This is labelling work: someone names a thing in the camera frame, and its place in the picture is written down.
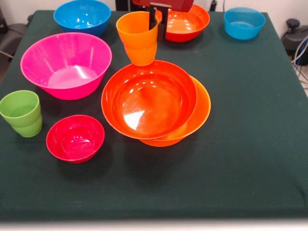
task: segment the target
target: table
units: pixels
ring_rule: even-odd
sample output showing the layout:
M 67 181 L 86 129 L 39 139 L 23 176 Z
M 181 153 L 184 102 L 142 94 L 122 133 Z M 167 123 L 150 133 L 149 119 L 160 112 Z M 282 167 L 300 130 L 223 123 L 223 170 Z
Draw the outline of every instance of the table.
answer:
M 100 98 L 108 79 L 129 64 L 112 12 L 102 35 L 113 60 L 100 86 L 76 101 L 58 100 L 21 74 L 22 54 L 60 33 L 52 11 L 37 11 L 15 54 L 0 97 L 33 90 L 43 129 L 22 138 L 0 120 L 0 220 L 307 217 L 308 100 L 267 14 L 259 36 L 237 41 L 223 13 L 196 39 L 160 42 L 157 59 L 173 62 L 207 88 L 207 122 L 180 143 L 154 148 L 112 129 Z M 55 159 L 45 137 L 61 118 L 85 114 L 104 126 L 97 155 L 81 165 Z

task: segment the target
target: cup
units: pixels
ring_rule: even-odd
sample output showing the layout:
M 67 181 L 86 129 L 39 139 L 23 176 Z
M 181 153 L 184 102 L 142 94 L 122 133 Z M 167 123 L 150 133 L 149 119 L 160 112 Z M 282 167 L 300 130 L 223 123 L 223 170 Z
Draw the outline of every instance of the cup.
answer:
M 116 28 L 126 54 L 136 66 L 151 64 L 157 51 L 158 23 L 149 30 L 150 13 L 131 12 L 118 19 Z
M 23 137 L 33 137 L 42 129 L 39 97 L 29 90 L 18 90 L 0 101 L 0 115 Z

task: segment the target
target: pink bowl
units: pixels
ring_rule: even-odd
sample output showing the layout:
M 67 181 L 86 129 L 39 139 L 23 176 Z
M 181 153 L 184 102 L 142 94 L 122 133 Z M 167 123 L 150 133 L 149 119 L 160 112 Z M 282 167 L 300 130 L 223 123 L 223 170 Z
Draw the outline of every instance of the pink bowl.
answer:
M 112 59 L 110 47 L 85 33 L 62 33 L 34 43 L 20 68 L 31 83 L 62 100 L 90 95 L 100 84 Z
M 104 138 L 104 128 L 98 120 L 87 115 L 73 115 L 52 126 L 46 145 L 56 158 L 80 164 L 94 157 Z

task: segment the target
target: orange cup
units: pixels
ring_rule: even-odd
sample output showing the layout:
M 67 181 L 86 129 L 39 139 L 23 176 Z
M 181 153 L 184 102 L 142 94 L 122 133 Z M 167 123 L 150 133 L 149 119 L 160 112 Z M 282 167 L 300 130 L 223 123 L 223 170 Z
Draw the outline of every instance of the orange cup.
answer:
M 149 65 L 155 59 L 158 24 L 149 30 L 149 22 L 149 12 L 137 11 L 123 15 L 116 23 L 126 54 L 136 66 Z

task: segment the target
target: bowl rim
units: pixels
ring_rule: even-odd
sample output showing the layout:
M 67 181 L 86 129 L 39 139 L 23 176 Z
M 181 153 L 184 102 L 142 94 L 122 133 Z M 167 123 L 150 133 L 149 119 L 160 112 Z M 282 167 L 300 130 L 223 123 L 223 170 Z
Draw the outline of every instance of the bowl rim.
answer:
M 232 12 L 232 11 L 235 10 L 235 9 L 247 9 L 247 10 L 251 10 L 251 11 L 254 11 L 255 13 L 258 13 L 258 14 L 261 15 L 262 18 L 263 18 L 263 23 L 262 23 L 261 25 L 259 25 L 259 26 L 257 26 L 257 27 L 254 27 L 254 28 L 241 28 L 241 27 L 239 27 L 241 30 L 256 30 L 256 29 L 262 28 L 262 27 L 264 26 L 264 24 L 266 23 L 266 18 L 265 18 L 265 16 L 264 16 L 261 12 L 259 12 L 259 11 L 255 10 L 255 9 L 252 9 L 252 8 L 249 8 L 249 7 L 234 7 L 234 8 L 231 8 L 231 9 L 227 10 L 227 11 L 224 13 L 224 15 L 223 15 L 223 17 L 224 17 L 224 19 L 225 19 L 225 22 L 227 22 L 228 24 L 230 24 L 230 25 L 233 26 L 233 27 L 236 27 L 236 26 L 232 25 L 231 22 L 229 22 L 229 21 L 227 20 L 226 14 L 229 14 L 230 12 Z
M 56 13 L 59 11 L 59 9 L 60 9 L 61 7 L 65 6 L 65 5 L 69 5 L 69 4 L 73 3 L 73 2 L 76 2 L 76 0 L 72 0 L 72 1 L 68 1 L 68 2 L 62 4 L 61 6 L 59 6 L 59 7 L 54 11 L 54 13 L 53 13 L 53 19 L 54 19 L 54 21 L 55 21 L 57 24 L 59 24 L 60 26 L 63 26 L 63 27 L 69 28 L 69 29 L 85 30 L 85 29 L 90 29 L 90 28 L 95 28 L 95 27 L 97 27 L 97 26 L 100 26 L 100 25 L 104 24 L 105 22 L 107 22 L 107 21 L 110 19 L 110 16 L 111 16 L 111 9 L 110 9 L 110 7 L 109 7 L 106 3 L 102 2 L 102 1 L 98 1 L 98 0 L 82 0 L 82 1 L 88 1 L 88 2 L 96 1 L 96 2 L 101 3 L 102 5 L 107 6 L 107 8 L 108 8 L 108 10 L 109 10 L 109 11 L 108 11 L 109 14 L 108 14 L 107 18 L 106 18 L 103 22 L 101 22 L 101 23 L 99 23 L 99 24 L 97 24 L 97 25 L 94 25 L 94 26 L 87 27 L 87 28 L 75 28 L 75 27 L 66 26 L 66 25 L 60 23 L 59 20 L 56 19 L 56 16 L 55 16 Z
M 23 74 L 23 76 L 31 83 L 33 83 L 34 85 L 38 86 L 38 87 L 41 87 L 43 89 L 51 89 L 51 90 L 67 90 L 67 89 L 74 89 L 74 88 L 78 88 L 80 86 L 83 86 L 85 84 L 81 84 L 81 85 L 78 85 L 78 86 L 73 86 L 73 87 L 66 87 L 66 88 L 51 88 L 49 86 L 44 86 L 42 84 L 39 84 L 39 83 L 36 83 L 35 81 L 32 81 L 31 79 L 28 78 L 28 76 L 25 74 L 24 72 L 24 67 L 23 67 L 23 62 L 24 62 L 24 59 L 26 57 L 26 54 L 29 52 L 29 50 L 31 50 L 33 47 L 35 47 L 37 44 L 39 44 L 40 42 L 44 41 L 44 40 L 48 40 L 50 38 L 53 38 L 53 37 L 57 37 L 57 36 L 66 36 L 66 35 L 79 35 L 79 36 L 86 36 L 86 37 L 92 37 L 93 39 L 96 39 L 100 42 L 102 42 L 108 49 L 108 53 L 110 55 L 110 60 L 109 60 L 109 63 L 108 65 L 106 65 L 106 68 L 104 68 L 104 70 L 97 74 L 97 77 L 92 79 L 90 82 L 86 83 L 86 84 L 89 84 L 95 80 L 97 80 L 102 74 L 104 74 L 107 69 L 109 68 L 110 64 L 111 64 L 111 61 L 112 61 L 112 52 L 111 52 L 111 48 L 109 47 L 109 45 L 104 41 L 102 40 L 101 38 L 95 36 L 95 35 L 90 35 L 90 34 L 86 34 L 86 33 L 81 33 L 81 32 L 65 32 L 65 33 L 59 33 L 59 34 L 54 34 L 54 35 L 50 35 L 50 36 L 47 36 L 43 39 L 40 39 L 39 41 L 36 41 L 35 43 L 33 43 L 30 47 L 27 48 L 27 50 L 24 52 L 23 56 L 21 57 L 21 60 L 20 60 L 20 70 Z
M 157 62 L 157 61 L 158 61 L 158 62 L 169 63 L 169 64 L 171 64 L 171 65 L 174 65 L 174 66 L 177 66 L 177 67 L 181 68 L 180 66 L 178 66 L 178 65 L 176 65 L 176 64 L 174 64 L 174 63 L 171 63 L 171 62 L 168 62 L 168 61 L 164 61 L 164 60 L 156 60 L 156 59 L 155 59 L 155 60 L 153 61 L 153 63 L 154 63 L 154 62 Z M 196 86 L 195 86 L 195 84 L 194 84 L 192 78 L 190 78 L 190 74 L 187 73 L 187 71 L 185 71 L 183 68 L 181 68 L 184 72 L 187 73 L 187 75 L 189 76 L 189 78 L 192 80 L 192 83 L 193 83 L 194 89 L 195 89 L 194 92 L 195 92 L 195 95 L 196 95 L 196 102 L 195 102 L 195 105 L 194 105 L 194 107 L 193 107 L 192 114 L 188 117 L 188 119 L 187 119 L 180 127 L 178 127 L 175 131 L 170 132 L 170 133 L 168 133 L 168 134 L 166 134 L 166 135 L 164 135 L 164 136 L 153 137 L 153 138 L 146 138 L 146 139 L 145 139 L 145 138 L 141 138 L 141 137 L 137 137 L 137 136 L 133 136 L 133 135 L 128 135 L 128 134 L 126 134 L 125 132 L 120 131 L 118 128 L 115 128 L 114 125 L 113 125 L 112 123 L 110 123 L 109 119 L 107 118 L 107 116 L 106 116 L 106 114 L 105 114 L 104 106 L 103 106 L 103 96 L 104 96 L 104 93 L 105 93 L 105 91 L 106 91 L 106 87 L 109 85 L 109 81 L 112 79 L 112 77 L 113 77 L 114 75 L 116 75 L 118 72 L 122 71 L 123 69 L 128 68 L 129 66 L 134 66 L 134 64 L 128 64 L 128 65 L 122 67 L 121 69 L 119 69 L 117 72 L 115 72 L 115 73 L 110 77 L 110 79 L 108 80 L 108 82 L 105 84 L 105 87 L 104 87 L 104 89 L 103 89 L 102 96 L 101 96 L 101 109 L 102 109 L 103 115 L 104 115 L 105 119 L 107 120 L 108 124 L 109 124 L 114 130 L 116 130 L 117 132 L 119 132 L 120 134 L 122 134 L 122 135 L 124 135 L 124 136 L 130 137 L 130 138 L 133 138 L 133 139 L 137 139 L 137 140 L 155 140 L 155 139 L 159 139 L 159 138 L 161 138 L 161 137 L 165 137 L 165 136 L 168 136 L 168 135 L 172 134 L 173 132 L 175 132 L 176 130 L 178 130 L 179 128 L 181 128 L 181 126 L 183 126 L 185 123 L 187 123 L 187 121 L 192 117 L 193 112 L 195 111 L 196 106 L 197 106 L 197 89 L 196 89 Z
M 208 11 L 206 10 L 206 9 L 204 9 L 202 6 L 200 6 L 200 5 L 198 5 L 198 4 L 193 4 L 193 6 L 195 6 L 195 7 L 197 7 L 197 8 L 200 8 L 201 10 L 203 10 L 204 11 L 204 13 L 208 16 L 208 22 L 207 23 L 205 23 L 205 26 L 203 26 L 202 28 L 200 28 L 200 29 L 198 29 L 198 30 L 195 30 L 195 31 L 192 31 L 192 32 L 185 32 L 185 33 L 173 33 L 173 32 L 169 32 L 168 31 L 168 28 L 167 28 L 167 33 L 168 34 L 172 34 L 172 35 L 189 35 L 189 34 L 194 34 L 194 33 L 199 33 L 199 32 L 201 32 L 201 31 L 203 31 L 208 25 L 209 25 L 209 23 L 210 23 L 210 21 L 211 21 L 211 16 L 210 16 L 210 14 L 208 13 Z
M 176 140 L 184 139 L 184 138 L 188 137 L 189 135 L 195 133 L 195 132 L 196 132 L 200 127 L 202 127 L 202 125 L 207 121 L 207 119 L 208 119 L 208 117 L 209 117 L 209 115 L 210 115 L 211 109 L 212 109 L 211 97 L 210 97 L 210 95 L 209 95 L 207 89 L 205 88 L 205 86 L 204 86 L 199 80 L 197 80 L 195 77 L 193 77 L 193 76 L 191 76 L 191 75 L 190 75 L 190 77 L 192 78 L 193 83 L 194 83 L 195 85 L 198 84 L 199 88 L 202 89 L 202 91 L 206 94 L 206 97 L 207 97 L 207 99 L 208 99 L 208 111 L 207 111 L 206 116 L 204 117 L 203 121 L 202 121 L 196 128 L 194 128 L 192 131 L 187 132 L 187 133 L 185 133 L 185 134 L 183 134 L 183 135 L 181 135 L 181 136 L 175 137 L 175 138 L 173 138 L 173 139 L 168 139 L 168 140 L 163 140 L 164 137 L 161 137 L 161 138 L 159 138 L 159 139 L 153 139 L 153 140 L 151 140 L 151 141 L 168 142 L 168 141 L 176 141 Z
M 54 153 L 50 150 L 49 143 L 48 143 L 48 137 L 50 136 L 51 130 L 53 130 L 53 129 L 54 129 L 61 121 L 63 121 L 63 120 L 67 120 L 67 119 L 72 118 L 72 117 L 80 117 L 80 116 L 81 116 L 81 117 L 87 117 L 87 118 L 89 118 L 89 119 L 91 119 L 91 120 L 95 120 L 96 122 L 98 122 L 98 124 L 100 125 L 99 128 L 101 128 L 101 130 L 103 131 L 103 138 L 101 139 L 101 142 L 99 143 L 99 145 L 97 146 L 97 148 L 96 148 L 92 153 L 90 153 L 89 155 L 87 155 L 87 156 L 85 156 L 85 157 L 82 157 L 82 158 L 78 158 L 78 159 L 65 159 L 65 158 L 61 158 L 61 157 L 57 156 L 56 154 L 54 154 Z M 47 146 L 48 151 L 49 151 L 54 157 L 58 158 L 59 160 L 68 161 L 68 162 L 73 162 L 73 161 L 75 162 L 75 161 L 84 160 L 84 159 L 86 159 L 86 158 L 88 158 L 88 157 L 94 155 L 95 153 L 97 153 L 98 150 L 101 148 L 101 146 L 102 146 L 104 140 L 105 140 L 105 130 L 104 130 L 104 127 L 103 127 L 103 125 L 101 124 L 101 122 L 98 121 L 96 118 L 91 117 L 91 116 L 89 116 L 89 115 L 80 115 L 80 114 L 78 114 L 78 115 L 68 116 L 68 117 L 65 117 L 65 118 L 60 119 L 59 121 L 57 121 L 57 122 L 49 129 L 49 131 L 48 131 L 48 133 L 47 133 L 47 136 L 46 136 L 46 146 Z

